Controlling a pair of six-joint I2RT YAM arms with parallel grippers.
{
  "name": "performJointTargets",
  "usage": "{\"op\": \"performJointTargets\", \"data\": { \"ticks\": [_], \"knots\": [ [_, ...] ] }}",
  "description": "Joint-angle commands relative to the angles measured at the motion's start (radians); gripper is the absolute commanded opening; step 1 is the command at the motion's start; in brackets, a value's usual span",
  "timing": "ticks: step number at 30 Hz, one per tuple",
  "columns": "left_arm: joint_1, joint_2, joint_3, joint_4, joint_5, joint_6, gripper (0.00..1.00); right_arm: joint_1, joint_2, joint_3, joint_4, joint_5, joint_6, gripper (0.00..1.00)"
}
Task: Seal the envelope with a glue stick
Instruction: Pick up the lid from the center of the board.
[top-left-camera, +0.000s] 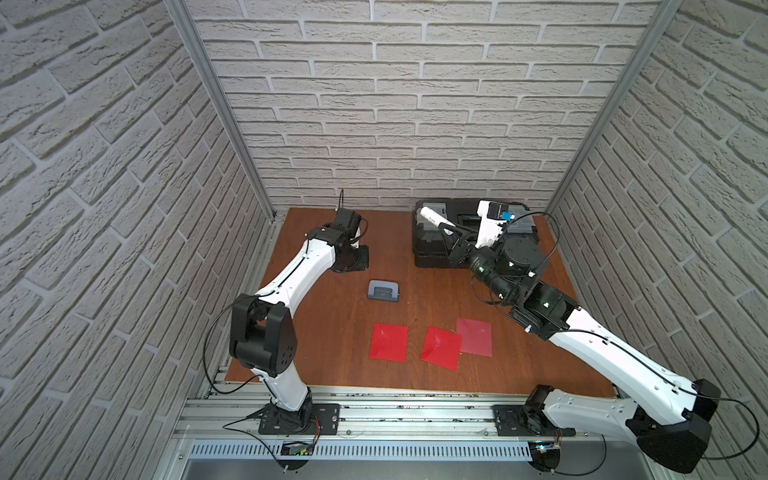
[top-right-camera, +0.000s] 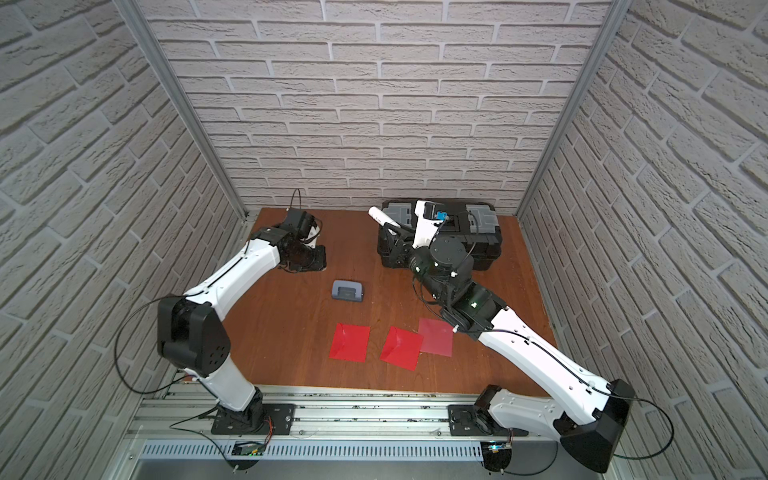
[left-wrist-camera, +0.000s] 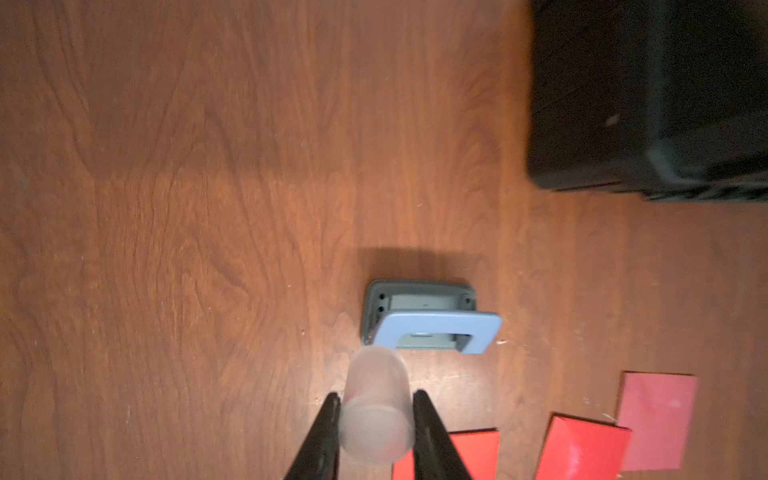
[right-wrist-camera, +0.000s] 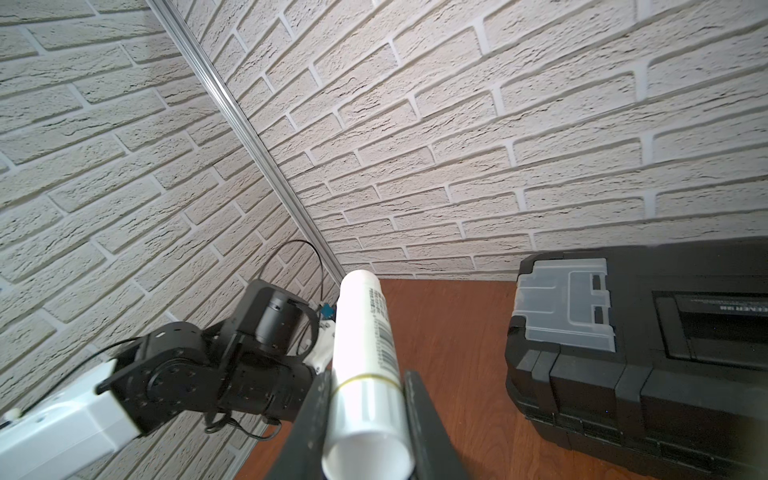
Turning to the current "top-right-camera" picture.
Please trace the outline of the white glue stick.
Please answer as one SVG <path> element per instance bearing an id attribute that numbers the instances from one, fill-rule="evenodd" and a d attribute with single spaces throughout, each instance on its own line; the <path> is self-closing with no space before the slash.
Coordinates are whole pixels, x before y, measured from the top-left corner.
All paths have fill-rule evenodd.
<path id="1" fill-rule="evenodd" d="M 368 210 L 368 215 L 373 220 L 375 220 L 383 229 L 391 232 L 392 234 L 399 233 L 400 225 L 378 207 L 375 207 L 375 206 L 371 207 Z"/>

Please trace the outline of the red envelope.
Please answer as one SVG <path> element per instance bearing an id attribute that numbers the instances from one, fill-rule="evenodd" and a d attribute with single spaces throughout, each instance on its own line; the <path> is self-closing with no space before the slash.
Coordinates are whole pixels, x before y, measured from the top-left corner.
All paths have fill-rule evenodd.
<path id="1" fill-rule="evenodd" d="M 453 328 L 442 320 L 421 318 L 418 334 L 423 337 L 420 351 L 451 357 L 453 353 Z"/>
<path id="2" fill-rule="evenodd" d="M 338 323 L 335 328 L 329 358 L 351 362 L 364 362 L 370 328 L 367 326 Z"/>
<path id="3" fill-rule="evenodd" d="M 385 363 L 414 371 L 417 367 L 424 337 L 398 327 L 389 329 L 380 359 Z"/>

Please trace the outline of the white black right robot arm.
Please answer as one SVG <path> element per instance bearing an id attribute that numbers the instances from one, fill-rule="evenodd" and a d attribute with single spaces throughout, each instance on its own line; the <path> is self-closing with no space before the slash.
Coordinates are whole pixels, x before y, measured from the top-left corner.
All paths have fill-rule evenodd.
<path id="1" fill-rule="evenodd" d="M 393 224 L 381 231 L 392 257 L 409 268 L 439 306 L 441 319 L 509 360 L 550 396 L 539 402 L 490 386 L 478 398 L 480 410 L 500 427 L 556 440 L 582 466 L 606 472 L 628 421 L 633 388 L 572 361 L 474 281 L 474 259 L 460 240 L 419 238 Z"/>

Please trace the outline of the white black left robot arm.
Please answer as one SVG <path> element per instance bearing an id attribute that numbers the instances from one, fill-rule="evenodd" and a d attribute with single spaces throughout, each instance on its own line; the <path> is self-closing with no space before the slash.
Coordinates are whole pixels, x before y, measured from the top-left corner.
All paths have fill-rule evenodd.
<path id="1" fill-rule="evenodd" d="M 196 378 L 216 399 L 214 435 L 257 433 L 270 427 L 262 392 L 240 372 L 231 356 L 223 321 L 232 307 L 266 273 L 326 268 L 326 251 L 317 240 L 322 221 L 290 208 L 284 220 L 252 233 L 224 266 L 179 296 L 159 301 L 159 355 Z"/>

